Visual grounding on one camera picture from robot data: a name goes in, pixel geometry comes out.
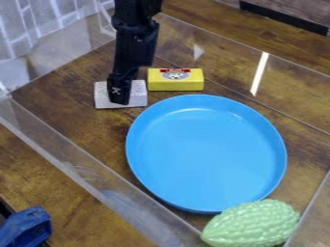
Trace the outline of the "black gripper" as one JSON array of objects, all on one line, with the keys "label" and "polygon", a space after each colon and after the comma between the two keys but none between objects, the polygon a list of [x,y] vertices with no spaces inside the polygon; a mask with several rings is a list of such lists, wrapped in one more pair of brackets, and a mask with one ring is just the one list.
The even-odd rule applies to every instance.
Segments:
[{"label": "black gripper", "polygon": [[161,24],[154,16],[163,10],[163,0],[115,0],[111,24],[117,30],[115,63],[107,78],[110,101],[129,105],[131,81],[138,69],[150,67],[158,45]]}]

